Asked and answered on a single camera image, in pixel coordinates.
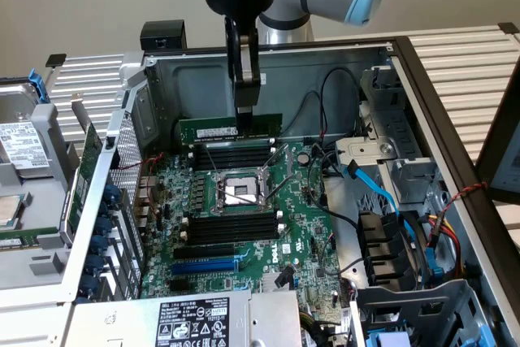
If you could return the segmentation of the green RAM stick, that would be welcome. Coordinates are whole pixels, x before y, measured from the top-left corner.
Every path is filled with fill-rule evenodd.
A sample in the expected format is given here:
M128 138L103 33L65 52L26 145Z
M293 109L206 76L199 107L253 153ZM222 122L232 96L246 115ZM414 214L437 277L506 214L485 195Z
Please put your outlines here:
M250 127L239 129L235 117L181 119L180 139L183 145L278 137L282 114L254 115Z
M38 248L41 246L39 236L58 231L54 227L0 231L0 250Z

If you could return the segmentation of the open PC case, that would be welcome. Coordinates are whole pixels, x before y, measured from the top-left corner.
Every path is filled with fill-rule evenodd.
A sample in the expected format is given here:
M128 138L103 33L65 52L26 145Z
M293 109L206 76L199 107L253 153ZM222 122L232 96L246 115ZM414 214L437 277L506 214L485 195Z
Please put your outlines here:
M361 104L362 72L392 66L405 88L409 105L423 131L444 179L448 202L442 210L420 213L402 210L393 196L352 161L340 164L336 142L364 131ZM302 347L358 346L351 332L350 302L370 288L358 240L363 211L394 214L404 224L406 241L420 266L420 287L431 289L464 280L474 290L497 347L520 347L520 257L497 214L488 186L478 178L472 156L459 140L462 122L448 115L412 45L403 38L387 43L355 42L345 46L284 47L261 55L266 85L253 115L282 114L276 150L287 143L310 148L310 163L324 162L320 179L326 202L323 211L335 220L343 305L338 324L325 324L299 309ZM141 177L149 175L169 155L199 155L180 139L181 119L232 117L231 85L224 79L224 58L217 54L146 57L136 83L125 91L110 125L93 125L102 141L93 179L76 231L89 252L98 217L111 220L105 266L97 277L97 292L82 297L76 290L73 310L81 304L135 301L145 269L144 230L137 226L134 207ZM103 197L107 184L120 190L118 203ZM111 216L99 215L101 201ZM441 267L440 284L427 283L428 269Z

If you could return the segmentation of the thin metal locking lever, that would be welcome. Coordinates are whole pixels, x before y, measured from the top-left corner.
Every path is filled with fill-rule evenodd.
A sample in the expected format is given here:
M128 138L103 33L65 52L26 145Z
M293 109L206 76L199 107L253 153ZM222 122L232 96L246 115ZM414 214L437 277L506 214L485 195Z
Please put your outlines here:
M215 161L213 160L213 158L212 158L212 156L211 156L211 154L210 154L210 151L209 151L207 145L206 145L206 144L203 144L202 146L203 146L203 148L204 148L204 151L206 152L206 155L207 155L208 159L210 160L210 163L211 163L212 168L214 169L214 173L215 173L215 175L218 175L218 174L219 174L219 171L218 171L218 169L217 169L217 167L216 167L216 165L215 165Z
M284 178L273 190L271 190L265 196L265 200L267 201L267 200L273 198L291 179L292 179L291 176Z

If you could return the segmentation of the metal socket cover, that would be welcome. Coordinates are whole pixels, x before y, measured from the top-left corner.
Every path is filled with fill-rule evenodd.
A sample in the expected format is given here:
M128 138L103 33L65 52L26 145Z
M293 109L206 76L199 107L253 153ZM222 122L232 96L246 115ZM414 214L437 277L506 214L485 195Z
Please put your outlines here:
M265 196L271 191L267 192L269 187L269 178L271 175L271 172L269 171L269 166L271 163L273 163L281 154L285 154L286 157L286 168L287 168L287 175L291 176L292 178L295 176L295 171L293 170L293 153L289 149L289 145L287 143L282 144L281 147L276 149L274 152L271 153L271 156L268 160L264 162L264 164L259 168L259 179L262 181L262 184L264 185L264 189L261 191L261 195L264 202L267 202L265 200Z

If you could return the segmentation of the black box with port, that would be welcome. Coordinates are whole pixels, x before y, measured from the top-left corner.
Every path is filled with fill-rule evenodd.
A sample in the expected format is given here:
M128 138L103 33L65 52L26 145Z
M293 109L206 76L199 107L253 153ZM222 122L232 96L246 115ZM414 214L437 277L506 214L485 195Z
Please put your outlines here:
M140 34L144 51L186 49L184 20L157 20L145 22Z

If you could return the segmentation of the CPU socket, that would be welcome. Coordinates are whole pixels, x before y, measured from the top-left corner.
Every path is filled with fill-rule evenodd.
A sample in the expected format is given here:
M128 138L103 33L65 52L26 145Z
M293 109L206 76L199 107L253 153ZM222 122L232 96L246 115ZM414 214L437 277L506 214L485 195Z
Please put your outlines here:
M272 208L272 201L264 202L264 189L259 168L219 171L211 178L213 200L210 212L214 215L262 213Z

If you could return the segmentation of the silver disk bay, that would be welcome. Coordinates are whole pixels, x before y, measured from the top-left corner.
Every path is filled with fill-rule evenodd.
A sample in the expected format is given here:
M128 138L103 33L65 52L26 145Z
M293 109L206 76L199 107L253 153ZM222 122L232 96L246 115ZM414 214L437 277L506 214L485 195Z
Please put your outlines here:
M392 66L362 72L364 133L336 142L340 164L355 161L402 210L437 213L449 200L440 169Z

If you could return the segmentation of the green Dell motherboard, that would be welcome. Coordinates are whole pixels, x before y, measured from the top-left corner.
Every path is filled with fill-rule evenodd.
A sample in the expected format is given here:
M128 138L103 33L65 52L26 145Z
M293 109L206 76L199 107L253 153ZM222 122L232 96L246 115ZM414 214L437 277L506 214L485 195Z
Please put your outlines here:
M297 304L307 316L325 324L338 324L343 305L340 266L334 237L335 220L323 211L326 197L321 171L324 162L309 163L303 167L297 155L310 148L300 143L289 144L292 152L292 169L295 176L269 201L272 208L262 213L273 213L278 219L279 239L228 243L235 246L233 257L240 261L235 272L172 275L171 266L178 262L173 250L187 245L180 234L189 229L192 217L219 216L210 212L213 200L211 178L214 169L196 171L193 163L199 156L169 155L161 159L148 176L157 176L153 216L143 232L145 269L140 295L143 298L173 297L197 293L224 293L249 290L261 292L261 279L265 273L281 272L292 266L294 292ZM281 154L269 166L270 190L287 175L286 157ZM261 214L246 212L244 214ZM187 279L190 290L172 293L169 281Z

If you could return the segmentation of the silver rear port block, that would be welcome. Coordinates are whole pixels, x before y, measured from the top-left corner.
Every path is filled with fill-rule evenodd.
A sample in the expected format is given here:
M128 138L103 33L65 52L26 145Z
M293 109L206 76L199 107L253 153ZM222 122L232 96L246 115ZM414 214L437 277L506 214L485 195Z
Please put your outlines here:
M153 216L157 182L157 176L143 176L138 185L134 212L140 230L145 230L149 219Z

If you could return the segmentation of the long black expansion slot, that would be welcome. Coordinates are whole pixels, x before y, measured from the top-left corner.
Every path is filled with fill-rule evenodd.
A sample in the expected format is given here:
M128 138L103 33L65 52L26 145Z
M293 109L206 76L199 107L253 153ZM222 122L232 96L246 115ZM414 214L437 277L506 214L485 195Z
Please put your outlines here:
M206 258L225 258L235 255L233 244L217 245L185 245L173 250L173 258L176 261L194 260Z

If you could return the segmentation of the green graphics card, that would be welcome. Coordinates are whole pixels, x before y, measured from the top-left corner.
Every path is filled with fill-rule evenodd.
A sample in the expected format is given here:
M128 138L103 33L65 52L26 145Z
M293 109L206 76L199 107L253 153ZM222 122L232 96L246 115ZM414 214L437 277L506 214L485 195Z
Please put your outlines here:
M67 245L72 245L79 227L82 210L85 207L89 187L93 179L102 141L90 119L79 93L72 96L71 108L84 131L83 151L78 168L75 170L60 219L60 236Z

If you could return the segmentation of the blue expansion slot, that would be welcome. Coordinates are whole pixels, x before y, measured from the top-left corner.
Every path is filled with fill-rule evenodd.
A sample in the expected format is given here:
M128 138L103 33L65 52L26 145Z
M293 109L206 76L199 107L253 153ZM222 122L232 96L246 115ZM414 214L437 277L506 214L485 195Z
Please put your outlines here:
M209 258L190 262L178 262L171 266L172 275L235 272L239 269L237 258Z

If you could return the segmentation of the black angled plug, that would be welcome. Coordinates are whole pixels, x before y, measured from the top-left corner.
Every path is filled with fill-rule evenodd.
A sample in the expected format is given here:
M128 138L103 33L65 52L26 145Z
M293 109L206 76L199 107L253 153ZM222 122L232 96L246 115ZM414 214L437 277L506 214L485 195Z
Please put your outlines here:
M290 290L294 290L294 273L295 270L292 266L286 266L276 277L275 286L283 288L287 285Z

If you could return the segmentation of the silver heat sink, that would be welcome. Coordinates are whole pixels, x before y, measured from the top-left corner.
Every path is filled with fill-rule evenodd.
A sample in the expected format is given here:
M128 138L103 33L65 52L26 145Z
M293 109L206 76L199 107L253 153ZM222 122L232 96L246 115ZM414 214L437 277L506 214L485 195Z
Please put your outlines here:
M273 292L286 292L292 291L288 288L288 286L284 286L283 288L277 288L275 286L275 279L280 274L280 272L276 273L265 273L262 275L261 279L261 292L262 293L273 293Z

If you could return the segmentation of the black fan shroud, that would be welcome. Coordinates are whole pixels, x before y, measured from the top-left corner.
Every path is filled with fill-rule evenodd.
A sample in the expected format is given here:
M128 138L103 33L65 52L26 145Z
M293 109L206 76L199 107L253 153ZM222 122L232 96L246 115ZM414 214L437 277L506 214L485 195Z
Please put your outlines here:
M419 262L406 241L404 224L394 214L361 212L357 236L371 287L393 292L419 289Z

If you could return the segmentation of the blue hard disk latch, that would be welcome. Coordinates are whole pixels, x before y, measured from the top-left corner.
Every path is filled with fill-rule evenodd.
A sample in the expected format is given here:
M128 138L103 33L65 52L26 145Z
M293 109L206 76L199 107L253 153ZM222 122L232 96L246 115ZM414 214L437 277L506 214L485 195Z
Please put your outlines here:
M39 102L41 103L50 103L50 98L46 90L46 84L42 76L36 73L34 68L28 74L29 83L35 88L37 91L37 96L39 98Z

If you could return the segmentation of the silver hard disk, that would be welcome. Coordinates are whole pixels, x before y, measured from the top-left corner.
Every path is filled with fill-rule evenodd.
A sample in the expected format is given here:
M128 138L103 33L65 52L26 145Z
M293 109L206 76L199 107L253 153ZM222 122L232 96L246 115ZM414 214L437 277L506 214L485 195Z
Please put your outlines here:
M23 180L51 177L45 143L31 122L41 102L27 78L0 78L0 163Z

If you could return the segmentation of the silver power supply with label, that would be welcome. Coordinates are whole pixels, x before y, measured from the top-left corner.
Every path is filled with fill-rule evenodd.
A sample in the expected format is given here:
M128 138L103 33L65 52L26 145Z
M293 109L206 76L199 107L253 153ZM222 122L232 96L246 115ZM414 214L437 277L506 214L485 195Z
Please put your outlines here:
M302 347L294 292L249 290L78 305L66 347Z

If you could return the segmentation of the silver CPU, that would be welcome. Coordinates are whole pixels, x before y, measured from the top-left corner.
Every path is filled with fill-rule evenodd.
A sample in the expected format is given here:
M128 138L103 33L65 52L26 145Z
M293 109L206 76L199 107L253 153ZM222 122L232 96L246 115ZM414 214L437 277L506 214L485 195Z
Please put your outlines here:
M0 228L15 226L22 200L20 194L0 196Z

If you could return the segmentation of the black framed white panel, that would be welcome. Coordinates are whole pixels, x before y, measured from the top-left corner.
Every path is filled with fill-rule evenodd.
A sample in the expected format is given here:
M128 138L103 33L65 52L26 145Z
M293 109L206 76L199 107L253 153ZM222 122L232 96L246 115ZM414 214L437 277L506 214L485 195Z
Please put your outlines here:
M504 91L475 170L492 200L520 205L520 59Z

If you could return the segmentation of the grey perforated drive cage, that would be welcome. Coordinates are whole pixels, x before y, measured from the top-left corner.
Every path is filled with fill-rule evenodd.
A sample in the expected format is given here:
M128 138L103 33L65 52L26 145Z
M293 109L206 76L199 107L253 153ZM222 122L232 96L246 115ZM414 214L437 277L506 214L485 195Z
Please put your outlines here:
M360 289L350 310L353 338L365 347L370 332L407 332L411 347L475 347L480 326L488 325L464 280L408 292Z

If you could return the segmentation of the blue drive caddy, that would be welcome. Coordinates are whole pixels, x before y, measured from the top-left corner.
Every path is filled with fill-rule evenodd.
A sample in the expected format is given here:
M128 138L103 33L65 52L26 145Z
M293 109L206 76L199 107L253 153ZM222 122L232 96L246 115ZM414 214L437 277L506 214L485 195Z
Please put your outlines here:
M411 347L407 332L370 332L366 347Z

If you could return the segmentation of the blue drive latch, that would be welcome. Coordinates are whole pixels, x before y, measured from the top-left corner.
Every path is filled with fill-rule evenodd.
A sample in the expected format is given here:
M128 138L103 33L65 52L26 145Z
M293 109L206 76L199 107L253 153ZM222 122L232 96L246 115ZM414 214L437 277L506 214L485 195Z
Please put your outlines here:
M479 338L475 342L475 347L496 347L496 341L491 328L483 324L479 328Z

